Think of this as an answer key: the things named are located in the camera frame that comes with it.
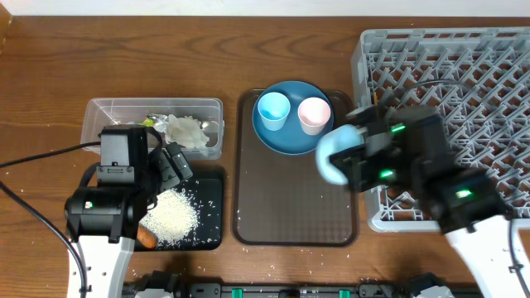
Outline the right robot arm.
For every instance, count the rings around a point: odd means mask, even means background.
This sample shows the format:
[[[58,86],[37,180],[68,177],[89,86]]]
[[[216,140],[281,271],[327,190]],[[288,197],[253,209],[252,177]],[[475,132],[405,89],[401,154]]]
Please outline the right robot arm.
[[[529,260],[513,213],[484,170],[460,166],[431,107],[387,115],[354,110],[317,145],[323,178],[362,193],[380,185],[407,192],[437,222],[484,297],[527,297]]]

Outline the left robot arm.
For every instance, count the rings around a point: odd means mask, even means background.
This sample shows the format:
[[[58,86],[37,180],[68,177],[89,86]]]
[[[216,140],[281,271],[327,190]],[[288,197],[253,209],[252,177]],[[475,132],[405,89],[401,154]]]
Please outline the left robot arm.
[[[179,146],[153,127],[109,125],[99,137],[99,162],[65,202],[69,297],[120,297],[142,218],[192,176]]]

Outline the orange carrot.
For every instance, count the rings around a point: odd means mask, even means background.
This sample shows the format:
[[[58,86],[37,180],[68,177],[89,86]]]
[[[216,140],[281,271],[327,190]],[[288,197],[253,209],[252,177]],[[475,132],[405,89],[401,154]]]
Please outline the orange carrot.
[[[137,240],[143,248],[152,250],[157,247],[157,236],[142,225],[138,226]]]

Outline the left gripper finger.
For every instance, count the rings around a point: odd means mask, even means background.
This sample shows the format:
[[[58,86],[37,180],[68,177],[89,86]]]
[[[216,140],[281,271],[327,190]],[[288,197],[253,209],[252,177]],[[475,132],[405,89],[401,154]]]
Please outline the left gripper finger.
[[[161,177],[159,188],[160,193],[170,190],[180,184],[181,178],[178,174],[178,167],[166,151],[161,152],[157,167],[160,171]]]
[[[171,142],[166,145],[165,150],[171,169],[176,173],[179,179],[190,179],[193,176],[193,172],[180,146],[176,142]]]

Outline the green orange snack wrapper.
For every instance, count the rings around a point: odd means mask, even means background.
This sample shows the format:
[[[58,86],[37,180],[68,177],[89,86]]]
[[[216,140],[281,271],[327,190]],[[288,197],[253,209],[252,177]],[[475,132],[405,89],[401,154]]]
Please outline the green orange snack wrapper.
[[[142,123],[141,125],[145,126],[145,127],[152,127],[154,125],[154,121],[150,118],[146,118]]]

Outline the small white tissue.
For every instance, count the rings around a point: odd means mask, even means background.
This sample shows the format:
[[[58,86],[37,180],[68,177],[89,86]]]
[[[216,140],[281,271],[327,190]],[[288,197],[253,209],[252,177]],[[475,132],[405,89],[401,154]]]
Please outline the small white tissue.
[[[165,133],[169,124],[169,116],[165,114],[150,113],[147,115],[147,124],[160,133]]]

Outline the white bowl blue rim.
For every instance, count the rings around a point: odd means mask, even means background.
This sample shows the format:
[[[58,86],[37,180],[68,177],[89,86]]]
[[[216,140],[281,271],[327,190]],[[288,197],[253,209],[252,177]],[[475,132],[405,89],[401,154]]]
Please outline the white bowl blue rim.
[[[332,185],[346,185],[348,181],[345,174],[332,165],[330,157],[363,143],[359,130],[351,124],[343,125],[325,134],[316,147],[316,166],[320,176]]]

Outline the large white tissue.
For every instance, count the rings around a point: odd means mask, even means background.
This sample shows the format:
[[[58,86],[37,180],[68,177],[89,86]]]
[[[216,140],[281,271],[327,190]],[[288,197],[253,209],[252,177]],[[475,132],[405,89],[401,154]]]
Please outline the large white tissue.
[[[203,149],[210,140],[201,129],[201,122],[191,116],[177,118],[168,116],[165,139],[167,143],[176,142],[184,148]]]

